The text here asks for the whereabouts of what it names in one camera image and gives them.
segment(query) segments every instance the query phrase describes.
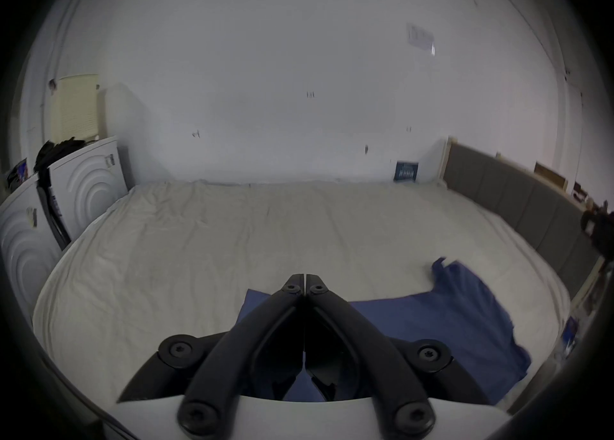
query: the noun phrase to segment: black plastic bracket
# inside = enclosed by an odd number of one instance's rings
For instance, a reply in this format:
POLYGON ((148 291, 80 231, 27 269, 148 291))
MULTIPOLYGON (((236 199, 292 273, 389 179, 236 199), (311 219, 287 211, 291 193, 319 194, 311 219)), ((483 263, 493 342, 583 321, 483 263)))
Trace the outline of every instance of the black plastic bracket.
POLYGON ((489 404, 435 340, 385 337, 315 275, 292 275, 227 333, 165 339, 118 402, 184 395, 177 421, 199 440, 229 436, 239 395, 284 398, 303 368, 327 401, 372 397, 385 439, 435 424, 428 397, 489 404))

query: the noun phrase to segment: blue towel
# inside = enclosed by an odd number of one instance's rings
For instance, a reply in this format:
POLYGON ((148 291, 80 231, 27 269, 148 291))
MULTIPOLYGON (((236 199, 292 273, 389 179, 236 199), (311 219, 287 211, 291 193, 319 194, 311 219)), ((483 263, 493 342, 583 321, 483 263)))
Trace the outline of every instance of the blue towel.
MULTIPOLYGON (((351 302, 382 334, 406 341, 437 339, 480 385, 492 405, 524 378, 529 354, 516 344, 510 316, 488 287, 458 261, 433 263, 432 291, 407 297, 351 302)), ((248 290, 237 321, 269 297, 248 290)), ((285 401, 324 399, 304 370, 285 401)))

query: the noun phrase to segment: bolt head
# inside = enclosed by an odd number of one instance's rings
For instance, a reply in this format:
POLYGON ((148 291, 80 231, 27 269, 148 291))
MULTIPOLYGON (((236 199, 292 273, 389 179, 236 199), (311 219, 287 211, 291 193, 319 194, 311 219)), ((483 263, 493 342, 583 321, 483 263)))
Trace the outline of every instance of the bolt head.
POLYGON ((301 291, 301 287, 298 285, 285 285, 284 291, 287 291, 288 293, 298 293, 301 291))
POLYGON ((317 285, 311 285, 310 289, 311 293, 318 295, 319 293, 326 293, 328 291, 328 289, 321 284, 317 284, 317 285))
POLYGON ((440 356, 439 351, 436 348, 433 348, 431 346, 422 348, 418 352, 418 357, 425 361, 435 361, 436 359, 439 358, 439 356, 440 356))
POLYGON ((172 357, 184 358, 192 352, 192 347, 182 341, 171 344, 169 351, 172 357))
POLYGON ((435 414, 427 403, 409 403, 398 408, 394 424, 407 435, 421 435, 433 428, 435 414))
POLYGON ((220 424, 217 411, 204 403, 186 403, 181 405, 177 415, 181 428, 195 436, 213 435, 220 424))

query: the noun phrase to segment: gray upholstered headboard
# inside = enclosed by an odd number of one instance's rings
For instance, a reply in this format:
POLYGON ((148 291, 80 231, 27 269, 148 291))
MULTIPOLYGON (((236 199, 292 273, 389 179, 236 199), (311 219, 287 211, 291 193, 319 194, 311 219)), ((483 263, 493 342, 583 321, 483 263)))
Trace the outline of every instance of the gray upholstered headboard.
POLYGON ((580 229, 583 208, 532 172, 450 138, 441 173, 448 188, 499 214, 556 271, 573 303, 602 263, 580 229))

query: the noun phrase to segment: mattress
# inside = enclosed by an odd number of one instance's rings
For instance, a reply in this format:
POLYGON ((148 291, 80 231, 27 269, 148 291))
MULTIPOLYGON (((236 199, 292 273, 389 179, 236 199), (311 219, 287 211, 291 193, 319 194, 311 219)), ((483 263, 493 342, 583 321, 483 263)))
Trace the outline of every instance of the mattress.
POLYGON ((229 330, 248 289, 319 275, 348 301, 430 291, 432 262, 459 260, 493 292, 532 359, 506 409, 548 358, 569 314, 554 270, 498 215, 437 184, 154 183, 94 221, 54 268, 35 335, 108 410, 173 334, 229 330))

